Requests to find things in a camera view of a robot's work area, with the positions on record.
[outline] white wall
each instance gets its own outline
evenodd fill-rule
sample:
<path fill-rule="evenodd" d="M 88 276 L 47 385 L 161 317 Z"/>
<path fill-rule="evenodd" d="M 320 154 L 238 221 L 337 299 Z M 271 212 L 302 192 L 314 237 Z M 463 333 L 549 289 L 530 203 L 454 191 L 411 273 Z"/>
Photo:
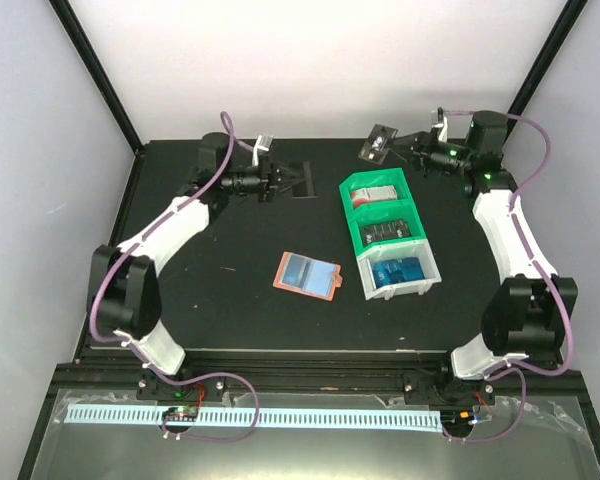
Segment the white wall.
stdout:
<path fill-rule="evenodd" d="M 71 359 L 131 161 L 48 2 L 0 1 L 0 479 Z"/>
<path fill-rule="evenodd" d="M 509 108 L 564 0 L 72 0 L 140 138 L 361 137 Z M 463 134 L 455 126 L 452 133 Z"/>
<path fill-rule="evenodd" d="M 553 265 L 578 284 L 575 366 L 600 420 L 600 2 L 589 2 L 526 113 L 547 128 L 555 154 L 524 195 L 525 215 Z M 526 178 L 543 149 L 539 135 L 517 127 L 509 168 Z"/>

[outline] black tabletop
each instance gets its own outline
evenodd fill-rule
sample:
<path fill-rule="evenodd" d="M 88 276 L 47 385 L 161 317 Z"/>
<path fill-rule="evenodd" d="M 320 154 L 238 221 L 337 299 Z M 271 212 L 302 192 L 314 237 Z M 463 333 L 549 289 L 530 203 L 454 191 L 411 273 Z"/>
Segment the black tabletop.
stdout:
<path fill-rule="evenodd" d="M 149 143 L 123 239 L 160 214 L 188 178 L 197 141 Z M 275 159 L 309 161 L 318 197 L 273 203 L 232 198 L 160 276 L 163 322 L 185 348 L 447 350 L 479 332 L 498 286 L 489 244 L 459 179 L 423 178 L 390 155 L 382 167 L 357 158 L 362 140 L 276 140 Z M 246 153 L 237 161 L 248 161 Z M 350 174 L 404 167 L 442 282 L 419 296 L 365 301 L 338 185 Z M 284 251 L 337 263 L 333 301 L 273 288 Z"/>

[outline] white plastic container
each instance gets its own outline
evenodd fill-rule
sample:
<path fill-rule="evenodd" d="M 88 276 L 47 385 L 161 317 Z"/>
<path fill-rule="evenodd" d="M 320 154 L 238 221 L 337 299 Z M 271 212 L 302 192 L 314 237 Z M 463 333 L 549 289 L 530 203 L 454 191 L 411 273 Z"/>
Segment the white plastic container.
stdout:
<path fill-rule="evenodd" d="M 422 272 L 424 273 L 424 280 L 394 283 L 393 285 L 376 288 L 373 273 L 371 272 L 371 265 L 384 260 L 397 260 L 406 257 L 418 257 Z M 357 260 L 360 278 L 362 279 L 362 288 L 367 300 L 371 298 L 389 300 L 394 295 L 405 295 L 416 292 L 422 295 L 434 283 L 442 280 L 428 240 L 413 240 L 378 245 L 358 256 Z"/>

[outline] blue object in bin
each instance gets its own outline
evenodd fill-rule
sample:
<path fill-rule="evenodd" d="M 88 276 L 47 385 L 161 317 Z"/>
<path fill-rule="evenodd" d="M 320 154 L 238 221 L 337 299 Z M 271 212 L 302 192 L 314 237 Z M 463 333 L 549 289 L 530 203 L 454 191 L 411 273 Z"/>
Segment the blue object in bin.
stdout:
<path fill-rule="evenodd" d="M 424 272 L 418 257 L 385 260 L 371 265 L 376 288 L 396 283 L 424 280 Z"/>

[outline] storage box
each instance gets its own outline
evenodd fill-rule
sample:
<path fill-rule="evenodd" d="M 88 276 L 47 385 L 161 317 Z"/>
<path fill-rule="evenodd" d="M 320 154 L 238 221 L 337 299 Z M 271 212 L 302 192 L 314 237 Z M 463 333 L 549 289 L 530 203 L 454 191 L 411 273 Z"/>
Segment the storage box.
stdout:
<path fill-rule="evenodd" d="M 359 188 L 388 185 L 393 185 L 396 189 L 397 200 L 353 208 L 352 191 Z M 371 298 L 389 300 L 394 295 L 416 292 L 422 295 L 434 283 L 442 280 L 401 168 L 355 173 L 340 184 L 340 196 L 367 300 Z M 410 231 L 409 237 L 374 242 L 366 247 L 363 245 L 361 227 L 395 220 L 404 220 L 407 223 Z M 395 283 L 379 288 L 376 286 L 371 270 L 374 263 L 408 257 L 415 257 L 420 261 L 424 274 L 423 280 Z"/>

